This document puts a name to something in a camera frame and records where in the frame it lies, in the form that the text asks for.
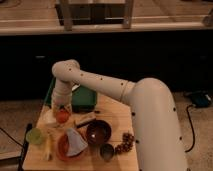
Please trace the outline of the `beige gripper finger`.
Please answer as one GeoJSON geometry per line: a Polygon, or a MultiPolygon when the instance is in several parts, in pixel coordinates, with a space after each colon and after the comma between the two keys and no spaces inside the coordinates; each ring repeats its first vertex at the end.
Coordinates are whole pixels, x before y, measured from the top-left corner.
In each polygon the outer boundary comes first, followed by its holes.
{"type": "Polygon", "coordinates": [[[71,116],[72,115],[72,106],[71,105],[66,106],[66,110],[69,113],[69,115],[71,116]]]}
{"type": "Polygon", "coordinates": [[[58,113],[58,111],[59,111],[59,108],[52,107],[52,117],[53,117],[53,119],[55,120],[56,123],[58,123],[58,121],[57,121],[57,113],[58,113]]]}

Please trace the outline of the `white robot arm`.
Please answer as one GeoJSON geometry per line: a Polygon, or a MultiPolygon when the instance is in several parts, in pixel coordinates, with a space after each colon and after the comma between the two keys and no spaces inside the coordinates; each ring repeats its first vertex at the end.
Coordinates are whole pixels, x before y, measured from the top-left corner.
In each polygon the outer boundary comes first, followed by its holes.
{"type": "Polygon", "coordinates": [[[55,63],[52,74],[56,78],[51,96],[54,110],[71,105],[75,84],[130,107],[138,171],[188,170],[174,98],[164,82],[144,78],[134,83],[85,72],[73,59],[55,63]]]}

